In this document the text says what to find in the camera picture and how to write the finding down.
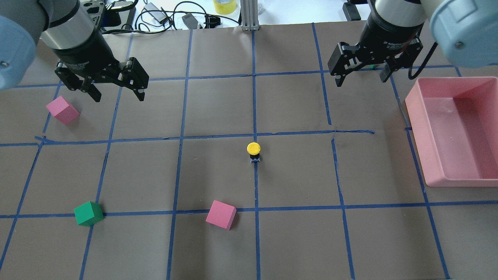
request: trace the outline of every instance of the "yellow circular top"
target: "yellow circular top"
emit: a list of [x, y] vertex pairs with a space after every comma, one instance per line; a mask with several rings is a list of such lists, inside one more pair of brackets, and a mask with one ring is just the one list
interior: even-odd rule
[[259, 154], [260, 151], [261, 151], [261, 146], [258, 143], [252, 142], [248, 145], [248, 153], [250, 155], [257, 155]]

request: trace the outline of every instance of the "pink bin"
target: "pink bin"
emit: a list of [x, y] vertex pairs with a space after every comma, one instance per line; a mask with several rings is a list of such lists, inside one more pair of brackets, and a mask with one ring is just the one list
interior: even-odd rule
[[419, 78], [406, 106], [428, 186], [498, 187], [498, 78]]

